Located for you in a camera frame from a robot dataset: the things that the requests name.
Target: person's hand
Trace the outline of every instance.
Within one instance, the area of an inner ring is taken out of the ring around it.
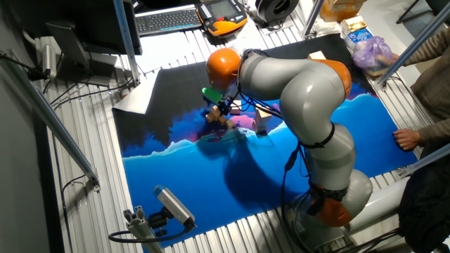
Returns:
[[[393,61],[393,63],[394,63],[399,58],[399,55],[396,53],[393,53],[392,57],[394,58],[394,61]]]
[[[413,150],[420,143],[419,132],[409,129],[395,131],[394,138],[397,144],[399,144],[399,147],[405,151]]]

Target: robotic arm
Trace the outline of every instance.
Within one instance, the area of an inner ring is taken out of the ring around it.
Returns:
[[[227,48],[210,56],[207,71],[213,87],[220,84],[223,91],[224,80],[229,86],[237,81],[251,98],[280,99],[281,116],[309,160],[311,204],[307,213],[329,227],[348,224],[372,193],[370,179],[353,168],[352,135],[345,126],[330,121],[350,92],[349,70],[333,60],[281,60],[244,52],[236,64],[232,60],[236,56]]]

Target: purple bag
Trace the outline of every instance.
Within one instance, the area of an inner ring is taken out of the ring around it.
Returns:
[[[365,70],[383,67],[383,62],[394,60],[391,48],[379,36],[356,43],[352,58],[356,66]]]

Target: black keyboard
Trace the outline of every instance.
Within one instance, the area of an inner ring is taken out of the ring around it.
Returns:
[[[179,32],[202,27],[197,10],[170,11],[136,17],[139,36]]]

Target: gray robot arm segment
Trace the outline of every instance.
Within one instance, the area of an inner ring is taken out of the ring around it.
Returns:
[[[281,60],[253,53],[242,64],[239,82],[253,98],[280,99],[286,125],[306,147],[333,134],[323,148],[307,148],[310,184],[346,190],[341,203],[355,217],[367,203],[372,185],[366,175],[353,169],[356,151],[352,135],[341,124],[335,124],[332,132],[330,117],[346,96],[335,69],[313,60]]]

